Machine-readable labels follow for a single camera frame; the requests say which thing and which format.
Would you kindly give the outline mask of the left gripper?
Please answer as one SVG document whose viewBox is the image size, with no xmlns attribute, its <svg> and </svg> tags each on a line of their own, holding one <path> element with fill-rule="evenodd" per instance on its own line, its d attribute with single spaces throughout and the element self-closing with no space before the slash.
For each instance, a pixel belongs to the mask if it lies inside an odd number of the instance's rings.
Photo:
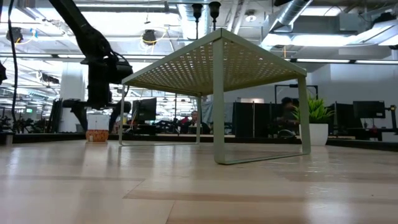
<svg viewBox="0 0 398 224">
<path fill-rule="evenodd" d="M 96 60 L 88 64 L 88 104 L 78 99 L 63 100 L 62 107 L 70 108 L 84 131 L 88 129 L 87 107 L 100 110 L 109 103 L 108 66 L 105 60 Z M 116 119 L 123 113 L 131 111 L 130 102 L 116 103 L 109 118 L 108 131 L 112 131 Z"/>
</svg>

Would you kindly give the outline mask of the orange patterned candle tin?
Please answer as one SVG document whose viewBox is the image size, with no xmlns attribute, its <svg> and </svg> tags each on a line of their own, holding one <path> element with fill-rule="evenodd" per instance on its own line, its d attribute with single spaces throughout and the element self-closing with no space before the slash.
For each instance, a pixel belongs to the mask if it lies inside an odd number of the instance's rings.
<svg viewBox="0 0 398 224">
<path fill-rule="evenodd" d="M 85 136 L 88 142 L 106 142 L 109 132 L 105 129 L 89 129 L 85 133 Z"/>
</svg>

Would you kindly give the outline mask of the black metal candlestick holder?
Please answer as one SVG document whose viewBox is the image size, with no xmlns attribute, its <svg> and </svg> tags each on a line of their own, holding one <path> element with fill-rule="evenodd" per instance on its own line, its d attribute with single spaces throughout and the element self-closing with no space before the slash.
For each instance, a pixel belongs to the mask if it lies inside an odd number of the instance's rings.
<svg viewBox="0 0 398 224">
<path fill-rule="evenodd" d="M 193 16 L 195 18 L 195 24 L 196 24 L 196 39 L 198 39 L 198 23 L 201 18 L 201 12 L 202 12 L 203 4 L 200 3 L 195 3 L 192 4 L 192 9 L 193 9 Z"/>
</svg>

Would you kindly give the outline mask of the black candlestick base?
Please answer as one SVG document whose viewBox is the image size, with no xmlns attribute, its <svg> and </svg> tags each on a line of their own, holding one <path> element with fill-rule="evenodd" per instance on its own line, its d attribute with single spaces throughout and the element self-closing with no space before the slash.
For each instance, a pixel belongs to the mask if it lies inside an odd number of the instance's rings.
<svg viewBox="0 0 398 224">
<path fill-rule="evenodd" d="M 208 5 L 209 10 L 210 10 L 210 16 L 212 18 L 212 23 L 213 23 L 213 31 L 216 30 L 216 22 L 217 22 L 217 18 L 220 14 L 220 7 L 221 7 L 221 3 L 218 1 L 212 1 L 209 3 Z"/>
</svg>

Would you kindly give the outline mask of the black panel stack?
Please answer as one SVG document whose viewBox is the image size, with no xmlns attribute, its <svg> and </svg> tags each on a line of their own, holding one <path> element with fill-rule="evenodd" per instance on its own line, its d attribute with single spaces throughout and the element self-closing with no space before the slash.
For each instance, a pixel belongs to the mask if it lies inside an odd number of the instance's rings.
<svg viewBox="0 0 398 224">
<path fill-rule="evenodd" d="M 54 100 L 50 112 L 46 132 L 57 133 L 59 129 L 60 119 L 62 117 L 62 99 Z"/>
</svg>

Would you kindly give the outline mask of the black computer monitor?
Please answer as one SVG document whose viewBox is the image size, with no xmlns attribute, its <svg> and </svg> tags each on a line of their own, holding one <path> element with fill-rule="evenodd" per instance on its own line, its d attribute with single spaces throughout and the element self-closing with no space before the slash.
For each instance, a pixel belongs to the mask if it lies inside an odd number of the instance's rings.
<svg viewBox="0 0 398 224">
<path fill-rule="evenodd" d="M 385 118 L 386 107 L 383 101 L 354 101 L 356 118 Z"/>
<path fill-rule="evenodd" d="M 157 98 L 135 100 L 132 103 L 132 121 L 144 124 L 156 120 Z"/>
</svg>

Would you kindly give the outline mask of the seated person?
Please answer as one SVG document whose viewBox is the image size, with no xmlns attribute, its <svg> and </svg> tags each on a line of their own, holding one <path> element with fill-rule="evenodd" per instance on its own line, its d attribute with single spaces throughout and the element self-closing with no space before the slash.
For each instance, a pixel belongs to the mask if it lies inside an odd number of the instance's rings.
<svg viewBox="0 0 398 224">
<path fill-rule="evenodd" d="M 191 117 L 192 117 L 191 119 L 182 124 L 181 133 L 183 134 L 191 133 L 190 127 L 196 127 L 198 125 L 198 111 L 192 111 Z M 210 127 L 206 123 L 201 122 L 200 126 L 202 134 L 210 133 Z"/>
</svg>

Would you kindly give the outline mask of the green perforated metal shelf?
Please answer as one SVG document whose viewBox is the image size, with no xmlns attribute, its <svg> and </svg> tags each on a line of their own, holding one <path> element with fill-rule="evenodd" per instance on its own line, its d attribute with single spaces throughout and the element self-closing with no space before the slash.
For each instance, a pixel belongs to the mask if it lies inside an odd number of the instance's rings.
<svg viewBox="0 0 398 224">
<path fill-rule="evenodd" d="M 123 78 L 123 86 L 194 96 L 213 97 L 213 157 L 232 165 L 224 141 L 224 93 L 265 84 L 297 80 L 299 94 L 300 155 L 311 153 L 307 71 L 226 30 L 218 29 Z"/>
</svg>

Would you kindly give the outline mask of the black partition panel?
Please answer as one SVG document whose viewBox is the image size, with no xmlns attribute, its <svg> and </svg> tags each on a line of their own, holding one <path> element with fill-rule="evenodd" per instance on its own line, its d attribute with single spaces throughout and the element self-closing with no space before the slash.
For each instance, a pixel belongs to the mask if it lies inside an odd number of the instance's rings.
<svg viewBox="0 0 398 224">
<path fill-rule="evenodd" d="M 273 103 L 233 103 L 233 133 L 237 138 L 271 138 L 277 132 L 280 106 Z"/>
</svg>

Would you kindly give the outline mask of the person with cap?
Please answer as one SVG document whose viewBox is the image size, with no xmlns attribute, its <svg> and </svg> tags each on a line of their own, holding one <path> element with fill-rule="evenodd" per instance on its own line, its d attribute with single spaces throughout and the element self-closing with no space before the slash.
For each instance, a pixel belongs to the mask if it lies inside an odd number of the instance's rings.
<svg viewBox="0 0 398 224">
<path fill-rule="evenodd" d="M 296 98 L 285 97 L 281 100 L 282 112 L 277 117 L 277 137 L 281 139 L 295 139 L 299 131 L 299 119 L 295 117 L 295 108 L 299 106 Z"/>
</svg>

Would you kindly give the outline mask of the green plant in white pot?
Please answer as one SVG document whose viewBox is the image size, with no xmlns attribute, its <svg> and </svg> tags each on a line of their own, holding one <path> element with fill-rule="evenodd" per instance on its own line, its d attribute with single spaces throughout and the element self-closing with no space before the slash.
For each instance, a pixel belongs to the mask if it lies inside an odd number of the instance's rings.
<svg viewBox="0 0 398 224">
<path fill-rule="evenodd" d="M 294 106 L 292 114 L 299 127 L 302 153 L 311 153 L 312 146 L 324 146 L 328 139 L 328 122 L 333 110 L 324 106 L 323 99 L 308 97 L 299 93 L 299 105 Z"/>
</svg>

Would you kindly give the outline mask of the black stand frame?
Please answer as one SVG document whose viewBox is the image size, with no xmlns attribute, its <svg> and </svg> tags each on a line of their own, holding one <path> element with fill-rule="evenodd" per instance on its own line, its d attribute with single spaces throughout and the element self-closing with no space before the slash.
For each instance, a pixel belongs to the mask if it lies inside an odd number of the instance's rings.
<svg viewBox="0 0 398 224">
<path fill-rule="evenodd" d="M 298 85 L 298 84 L 274 85 L 274 103 L 275 103 L 275 104 L 278 103 L 278 100 L 277 100 L 277 95 L 278 95 L 277 89 L 278 89 L 278 87 L 298 88 L 299 85 Z M 313 96 L 314 96 L 316 99 L 319 99 L 319 95 L 318 95 L 318 85 L 307 85 L 307 87 L 309 87 L 309 88 L 314 88 L 314 89 L 315 89 L 315 92 L 313 93 Z"/>
</svg>

